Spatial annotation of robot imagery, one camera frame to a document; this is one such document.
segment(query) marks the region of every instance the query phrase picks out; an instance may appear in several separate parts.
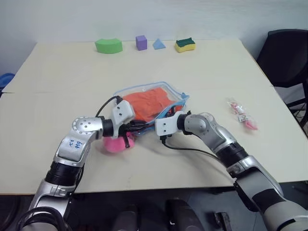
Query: white wall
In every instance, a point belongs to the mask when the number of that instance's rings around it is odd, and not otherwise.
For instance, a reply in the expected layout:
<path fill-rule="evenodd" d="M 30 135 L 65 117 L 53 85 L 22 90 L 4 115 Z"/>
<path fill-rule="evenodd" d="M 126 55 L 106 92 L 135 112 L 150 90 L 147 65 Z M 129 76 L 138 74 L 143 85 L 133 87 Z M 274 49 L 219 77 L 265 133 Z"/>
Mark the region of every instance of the white wall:
<path fill-rule="evenodd" d="M 36 42 L 240 38 L 254 57 L 270 30 L 308 29 L 307 0 L 0 0 L 0 75 Z"/>

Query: white table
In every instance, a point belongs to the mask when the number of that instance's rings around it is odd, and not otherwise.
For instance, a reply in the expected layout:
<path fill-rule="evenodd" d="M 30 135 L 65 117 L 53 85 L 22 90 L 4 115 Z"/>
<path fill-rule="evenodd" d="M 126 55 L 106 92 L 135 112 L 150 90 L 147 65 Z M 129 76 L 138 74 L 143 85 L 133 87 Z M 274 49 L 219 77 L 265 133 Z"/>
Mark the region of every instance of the white table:
<path fill-rule="evenodd" d="M 5 89 L 14 94 L 0 99 L 0 193 L 35 193 L 74 118 L 93 116 L 123 87 L 159 80 L 188 93 L 187 109 L 193 113 L 212 113 L 277 181 L 308 179 L 308 141 L 239 41 L 198 41 L 197 50 L 182 54 L 172 50 L 173 42 L 166 44 L 165 50 L 136 51 L 132 42 L 126 42 L 122 53 L 110 56 L 90 52 L 90 43 L 37 45 Z M 258 131 L 248 131 L 237 121 L 227 97 L 248 109 Z M 102 115 L 109 114 L 110 105 Z M 168 142 L 208 150 L 193 136 L 176 134 Z M 169 150 L 154 133 L 120 154 L 101 153 L 100 147 L 101 141 L 93 143 L 77 192 L 215 187 L 233 182 L 215 160 Z"/>

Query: green foam block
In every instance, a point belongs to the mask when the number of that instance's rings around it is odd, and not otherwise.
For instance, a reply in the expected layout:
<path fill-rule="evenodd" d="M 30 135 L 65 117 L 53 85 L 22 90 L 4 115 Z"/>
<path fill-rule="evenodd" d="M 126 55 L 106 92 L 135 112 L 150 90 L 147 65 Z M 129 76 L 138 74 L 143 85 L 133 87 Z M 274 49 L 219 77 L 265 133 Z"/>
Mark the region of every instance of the green foam block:
<path fill-rule="evenodd" d="M 100 39 L 95 42 L 96 49 L 99 53 L 114 54 L 123 51 L 122 41 L 114 39 Z"/>

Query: floor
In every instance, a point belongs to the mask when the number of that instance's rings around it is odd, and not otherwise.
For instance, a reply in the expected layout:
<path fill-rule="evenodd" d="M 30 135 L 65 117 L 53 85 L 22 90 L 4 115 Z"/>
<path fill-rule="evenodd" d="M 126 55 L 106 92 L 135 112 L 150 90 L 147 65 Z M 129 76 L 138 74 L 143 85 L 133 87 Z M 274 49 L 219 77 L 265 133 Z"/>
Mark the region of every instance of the floor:
<path fill-rule="evenodd" d="M 308 185 L 305 182 L 283 183 L 287 199 L 308 208 Z M 17 196 L 0 196 L 0 221 L 4 219 L 5 206 Z M 18 196 L 19 217 L 25 212 L 32 196 Z M 250 212 L 232 188 L 168 189 L 126 192 L 77 194 L 74 197 L 68 223 L 74 231 L 108 231 L 117 214 L 127 205 L 136 204 L 141 211 L 141 231 L 167 231 L 164 213 L 165 201 L 179 198 L 186 201 L 199 217 L 206 231 L 219 231 L 212 223 L 212 212 L 227 212 L 234 231 L 266 231 L 259 213 Z M 12 224 L 7 231 L 13 231 Z"/>

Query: blue pyramid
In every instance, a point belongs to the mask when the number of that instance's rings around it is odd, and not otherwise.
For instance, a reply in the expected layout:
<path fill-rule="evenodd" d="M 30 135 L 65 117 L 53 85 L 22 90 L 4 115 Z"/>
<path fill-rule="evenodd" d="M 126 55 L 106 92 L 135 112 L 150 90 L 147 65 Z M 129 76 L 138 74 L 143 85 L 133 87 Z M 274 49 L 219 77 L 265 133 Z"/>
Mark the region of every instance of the blue pyramid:
<path fill-rule="evenodd" d="M 153 47 L 155 50 L 166 48 L 166 46 L 163 44 L 163 42 L 159 38 L 156 39 L 156 41 L 153 43 Z"/>

